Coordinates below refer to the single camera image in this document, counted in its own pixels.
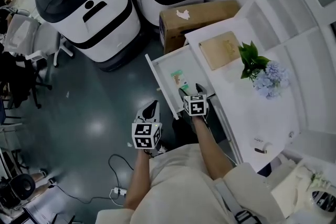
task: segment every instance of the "white chair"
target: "white chair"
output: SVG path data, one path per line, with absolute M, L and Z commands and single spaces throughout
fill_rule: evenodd
M 74 54 L 64 45 L 65 39 L 49 23 L 15 14 L 7 31 L 5 51 L 22 54 L 27 60 L 38 61 L 54 55 L 54 66 L 60 50 L 73 57 Z

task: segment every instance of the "wooden board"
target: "wooden board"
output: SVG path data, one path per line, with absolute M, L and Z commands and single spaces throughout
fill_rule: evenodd
M 240 57 L 239 42 L 232 31 L 200 43 L 211 70 L 216 70 Z

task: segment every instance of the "gray floor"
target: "gray floor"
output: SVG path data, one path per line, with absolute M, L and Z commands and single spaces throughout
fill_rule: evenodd
M 144 57 L 149 54 L 155 59 L 162 53 L 159 41 L 151 40 L 134 60 L 110 73 L 100 71 L 78 51 L 73 60 L 62 54 L 59 67 L 51 67 L 46 75 L 52 91 L 39 88 L 42 108 L 38 110 L 29 97 L 17 109 L 24 117 L 24 127 L 17 137 L 30 172 L 47 168 L 64 191 L 84 201 L 94 196 L 108 197 L 117 185 L 108 166 L 109 156 L 120 154 L 134 166 L 136 150 L 128 143 L 132 144 L 131 123 L 140 107 L 158 100 L 163 137 L 172 139 L 170 109 L 157 91 Z M 127 188 L 132 171 L 118 158 L 112 159 L 111 165 L 122 187 Z M 99 210 L 117 206 L 103 199 L 84 205 L 53 188 L 27 208 L 40 223 L 51 222 L 58 213 L 57 223 L 66 223 L 76 215 L 76 221 L 89 224 L 95 222 Z

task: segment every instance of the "black cable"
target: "black cable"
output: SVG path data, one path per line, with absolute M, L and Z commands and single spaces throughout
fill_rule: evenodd
M 81 199 L 79 199 L 79 198 L 77 198 L 77 197 L 74 197 L 74 196 L 72 196 L 72 195 L 66 193 L 64 190 L 62 190 L 61 187 L 59 187 L 59 186 L 57 186 L 57 185 L 51 185 L 51 186 L 52 186 L 52 187 L 58 187 L 58 188 L 59 188 L 65 195 L 67 195 L 67 196 L 69 196 L 69 197 L 71 197 L 71 198 L 73 198 L 73 199 L 76 199 L 76 200 L 80 201 L 82 204 L 85 204 L 85 205 L 90 204 L 94 199 L 112 200 L 110 197 L 99 197 L 99 196 L 97 196 L 97 197 L 92 197 L 88 202 L 85 202 L 85 201 L 82 201 Z
M 117 184 L 118 184 L 118 189 L 120 189 L 120 182 L 119 182 L 119 178 L 118 178 L 117 172 L 112 168 L 112 166 L 111 166 L 111 164 L 110 164 L 110 161 L 111 161 L 111 159 L 112 159 L 114 156 L 123 159 L 123 160 L 127 163 L 127 165 L 132 169 L 132 171 L 134 171 L 134 169 L 133 169 L 132 166 L 129 164 L 129 162 L 126 161 L 126 159 L 125 159 L 123 156 L 119 155 L 119 154 L 112 154 L 112 155 L 109 157 L 108 164 L 109 164 L 110 168 L 112 169 L 112 171 L 114 172 L 114 174 L 116 175 Z
M 129 162 L 128 162 L 123 156 L 121 156 L 121 155 L 119 155 L 119 154 L 112 154 L 112 155 L 109 157 L 108 164 L 109 164 L 110 168 L 112 169 L 112 171 L 114 172 L 114 174 L 116 175 L 118 188 L 120 189 L 120 182 L 119 182 L 119 178 L 118 178 L 117 172 L 112 168 L 112 166 L 111 166 L 111 164 L 110 164 L 110 161 L 111 161 L 111 159 L 112 159 L 114 156 L 123 159 L 123 160 L 127 163 L 127 165 L 128 165 L 133 171 L 134 171 L 134 169 L 133 169 L 132 166 L 129 164 Z M 88 202 L 85 202 L 85 201 L 82 201 L 81 199 L 79 199 L 79 198 L 77 198 L 77 197 L 74 197 L 74 196 L 72 196 L 72 195 L 66 193 L 61 187 L 59 187 L 59 186 L 57 186 L 57 185 L 51 185 L 51 186 L 49 186 L 49 188 L 53 188 L 53 187 L 58 187 L 58 188 L 59 188 L 65 195 L 67 195 L 67 196 L 69 196 L 69 197 L 71 197 L 71 198 L 73 198 L 73 199 L 76 199 L 76 200 L 78 200 L 79 202 L 81 202 L 82 204 L 85 204 L 85 205 L 90 204 L 94 199 L 117 200 L 117 199 L 119 198 L 119 196 L 120 196 L 119 193 L 118 193 L 118 197 L 117 197 L 116 199 L 111 199 L 110 197 L 107 198 L 107 197 L 100 197 L 100 196 L 97 196 L 97 197 L 92 197 Z

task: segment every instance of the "wheel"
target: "wheel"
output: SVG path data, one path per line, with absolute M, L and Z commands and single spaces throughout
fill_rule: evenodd
M 48 175 L 47 170 L 45 170 L 43 168 L 40 169 L 40 173 L 43 174 L 44 177 L 46 177 Z
M 50 178 L 50 179 L 48 180 L 48 182 L 49 182 L 51 185 L 53 185 L 53 184 L 56 183 L 56 180 L 52 177 L 52 178 Z

